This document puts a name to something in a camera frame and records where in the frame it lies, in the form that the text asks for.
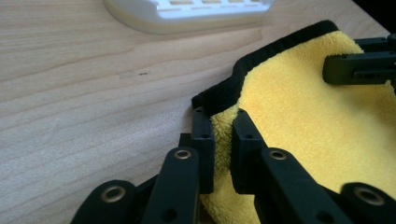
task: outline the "light wood surface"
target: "light wood surface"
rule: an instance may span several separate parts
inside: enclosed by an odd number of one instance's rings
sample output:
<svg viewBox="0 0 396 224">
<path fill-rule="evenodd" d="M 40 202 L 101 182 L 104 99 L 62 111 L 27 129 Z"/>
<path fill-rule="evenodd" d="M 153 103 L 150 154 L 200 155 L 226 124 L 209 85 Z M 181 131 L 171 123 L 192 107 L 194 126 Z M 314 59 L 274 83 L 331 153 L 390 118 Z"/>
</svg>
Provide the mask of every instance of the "light wood surface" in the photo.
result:
<svg viewBox="0 0 396 224">
<path fill-rule="evenodd" d="M 128 28 L 100 0 L 0 0 L 0 223 L 69 223 L 100 184 L 156 175 L 193 95 L 321 20 L 389 34 L 349 0 L 276 0 L 260 26 L 177 35 Z"/>
</svg>

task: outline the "white plastic object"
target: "white plastic object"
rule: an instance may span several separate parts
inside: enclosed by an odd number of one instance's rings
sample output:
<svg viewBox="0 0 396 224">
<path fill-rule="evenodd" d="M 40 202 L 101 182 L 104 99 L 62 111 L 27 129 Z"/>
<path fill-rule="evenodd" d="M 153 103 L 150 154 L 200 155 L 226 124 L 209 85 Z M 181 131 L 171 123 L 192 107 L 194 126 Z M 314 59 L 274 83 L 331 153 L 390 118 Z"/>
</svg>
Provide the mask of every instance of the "white plastic object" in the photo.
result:
<svg viewBox="0 0 396 224">
<path fill-rule="evenodd" d="M 262 21 L 275 0 L 104 0 L 117 20 L 152 34 Z"/>
</svg>

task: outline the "yellow towel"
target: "yellow towel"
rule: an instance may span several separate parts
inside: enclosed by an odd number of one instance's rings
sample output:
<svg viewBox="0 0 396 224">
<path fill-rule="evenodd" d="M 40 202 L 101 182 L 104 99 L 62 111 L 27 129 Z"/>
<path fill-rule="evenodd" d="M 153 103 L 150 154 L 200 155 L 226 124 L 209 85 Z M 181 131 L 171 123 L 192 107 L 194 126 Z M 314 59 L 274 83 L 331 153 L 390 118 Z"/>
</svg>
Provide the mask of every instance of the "yellow towel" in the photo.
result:
<svg viewBox="0 0 396 224">
<path fill-rule="evenodd" d="M 260 223 L 253 196 L 235 193 L 229 171 L 238 107 L 269 147 L 291 152 L 319 184 L 338 192 L 363 182 L 396 197 L 393 88 L 332 86 L 322 78 L 326 56 L 361 52 L 334 23 L 320 21 L 240 59 L 228 79 L 192 99 L 215 130 L 215 191 L 201 199 L 217 223 Z"/>
</svg>

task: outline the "wood grain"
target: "wood grain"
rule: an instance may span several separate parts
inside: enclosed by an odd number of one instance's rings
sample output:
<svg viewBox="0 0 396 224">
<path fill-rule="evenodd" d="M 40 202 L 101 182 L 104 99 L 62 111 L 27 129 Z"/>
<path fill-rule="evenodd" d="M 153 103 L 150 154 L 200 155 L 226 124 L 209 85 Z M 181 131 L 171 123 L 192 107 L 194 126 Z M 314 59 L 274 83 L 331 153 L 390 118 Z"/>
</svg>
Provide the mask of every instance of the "wood grain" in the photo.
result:
<svg viewBox="0 0 396 224">
<path fill-rule="evenodd" d="M 260 26 L 148 35 L 99 0 L 0 0 L 0 223 L 69 223 L 97 186 L 156 175 L 191 97 L 321 20 L 388 31 L 347 0 L 276 0 Z"/>
</svg>

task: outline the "black cloth edge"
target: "black cloth edge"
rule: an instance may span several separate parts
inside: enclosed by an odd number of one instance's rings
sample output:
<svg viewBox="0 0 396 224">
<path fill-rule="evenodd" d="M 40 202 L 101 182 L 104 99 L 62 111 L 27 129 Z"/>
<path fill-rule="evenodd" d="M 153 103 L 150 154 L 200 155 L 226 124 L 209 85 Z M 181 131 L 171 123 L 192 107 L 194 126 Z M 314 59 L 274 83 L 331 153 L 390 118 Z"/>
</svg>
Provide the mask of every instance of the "black cloth edge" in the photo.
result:
<svg viewBox="0 0 396 224">
<path fill-rule="evenodd" d="M 209 117 L 226 110 L 237 103 L 245 75 L 254 67 L 282 51 L 334 31 L 338 31 L 338 28 L 332 21 L 320 21 L 249 53 L 235 63 L 230 77 L 194 96 L 191 99 L 192 107 L 202 106 Z"/>
</svg>

